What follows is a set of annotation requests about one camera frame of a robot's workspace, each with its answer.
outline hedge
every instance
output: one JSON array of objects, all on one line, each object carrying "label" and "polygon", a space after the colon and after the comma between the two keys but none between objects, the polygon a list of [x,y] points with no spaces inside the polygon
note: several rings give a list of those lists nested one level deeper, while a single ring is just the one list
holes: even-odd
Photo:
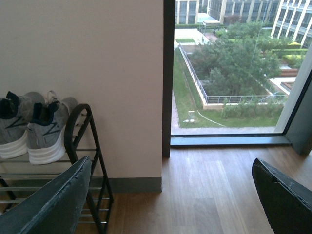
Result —
[{"label": "hedge", "polygon": [[289,66],[294,66],[301,59],[301,55],[283,55],[282,58]]},{"label": "hedge", "polygon": [[306,54],[308,49],[273,49],[272,52],[277,54],[279,58],[283,55],[301,55]]}]

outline white shoe sole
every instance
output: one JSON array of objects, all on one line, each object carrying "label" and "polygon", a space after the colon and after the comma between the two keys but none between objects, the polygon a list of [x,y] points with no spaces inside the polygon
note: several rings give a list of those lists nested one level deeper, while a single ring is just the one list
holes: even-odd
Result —
[{"label": "white shoe sole", "polygon": [[58,140],[56,143],[48,148],[42,149],[29,149],[29,162],[34,165],[42,165],[48,164],[51,162],[56,162],[61,159],[65,154],[65,147],[64,147],[64,130],[65,126],[63,127]]},{"label": "white shoe sole", "polygon": [[20,139],[0,145],[0,157],[3,159],[18,157],[25,153],[27,153],[27,131]]}]

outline shoelace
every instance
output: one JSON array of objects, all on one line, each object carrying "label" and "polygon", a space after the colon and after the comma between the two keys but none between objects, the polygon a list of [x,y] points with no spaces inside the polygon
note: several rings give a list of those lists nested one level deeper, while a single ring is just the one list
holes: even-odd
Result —
[{"label": "shoelace", "polygon": [[68,115],[70,115],[70,111],[69,111],[70,109],[69,109],[69,106],[67,105],[67,103],[59,100],[58,97],[57,97],[56,92],[54,92],[53,90],[50,90],[48,92],[48,94],[47,94],[47,101],[48,101],[48,103],[52,103],[52,102],[58,101],[60,104],[64,105],[67,108]]}]

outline glass window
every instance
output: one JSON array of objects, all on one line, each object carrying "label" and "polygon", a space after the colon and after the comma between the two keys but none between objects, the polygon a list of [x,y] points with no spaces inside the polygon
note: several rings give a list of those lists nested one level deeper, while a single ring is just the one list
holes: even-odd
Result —
[{"label": "glass window", "polygon": [[294,36],[294,31],[289,31],[288,34],[287,34],[287,37],[292,40],[293,36]]},{"label": "glass window", "polygon": [[248,13],[250,8],[250,3],[244,3],[243,13]]},{"label": "glass window", "polygon": [[181,1],[180,2],[180,17],[179,17],[179,23],[186,24],[186,8],[187,8],[187,1]]},{"label": "glass window", "polygon": [[253,5],[253,13],[258,13],[259,12],[259,8],[260,8],[260,3],[256,2]]},{"label": "glass window", "polygon": [[275,13],[277,10],[278,3],[274,2],[271,6],[270,12]]},{"label": "glass window", "polygon": [[232,13],[233,3],[228,2],[226,4],[225,13]]},{"label": "glass window", "polygon": [[288,10],[286,18],[285,18],[285,23],[289,23],[291,21],[292,16],[293,16],[293,10]]},{"label": "glass window", "polygon": [[286,35],[287,29],[283,28],[279,37],[284,37]]},{"label": "glass window", "polygon": [[292,20],[292,25],[298,25],[299,19],[301,16],[301,11],[297,11],[294,15],[294,18]]},{"label": "glass window", "polygon": [[195,23],[195,17],[196,17],[196,1],[190,1],[189,3],[189,17],[188,17],[188,23],[194,24]]},{"label": "glass window", "polygon": [[281,9],[281,13],[279,14],[278,21],[283,21],[285,12],[286,12],[286,9]]},{"label": "glass window", "polygon": [[239,14],[241,7],[242,7],[242,4],[240,2],[236,2],[235,7],[234,7],[234,13]]},{"label": "glass window", "polygon": [[305,40],[304,40],[304,43],[302,45],[302,48],[308,48],[311,44],[311,41],[312,41],[312,38],[311,37],[307,37]]},{"label": "glass window", "polygon": [[295,39],[295,42],[298,42],[298,43],[300,43],[301,44],[301,42],[302,42],[302,39],[303,39],[303,34],[299,34],[298,33],[298,35],[297,35],[297,37],[296,37],[296,39]]},{"label": "glass window", "polygon": [[280,30],[280,27],[276,27],[276,28],[275,28],[274,34],[273,34],[273,37],[274,37],[274,38],[276,38],[276,37],[278,36],[279,30]]},{"label": "glass window", "polygon": [[263,13],[263,12],[265,12],[266,11],[266,9],[268,8],[268,3],[269,2],[262,2],[262,7],[261,7],[261,12]]},{"label": "glass window", "polygon": [[303,20],[302,20],[302,23],[301,23],[301,27],[303,28],[307,28],[309,23],[310,23],[310,19],[311,19],[311,16],[312,14],[311,13],[306,13]]}]

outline baseboard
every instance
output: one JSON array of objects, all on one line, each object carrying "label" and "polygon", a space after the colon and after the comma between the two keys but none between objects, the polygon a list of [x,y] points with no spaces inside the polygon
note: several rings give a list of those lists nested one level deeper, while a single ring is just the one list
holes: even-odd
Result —
[{"label": "baseboard", "polygon": [[160,193],[161,177],[110,178],[113,193]]}]

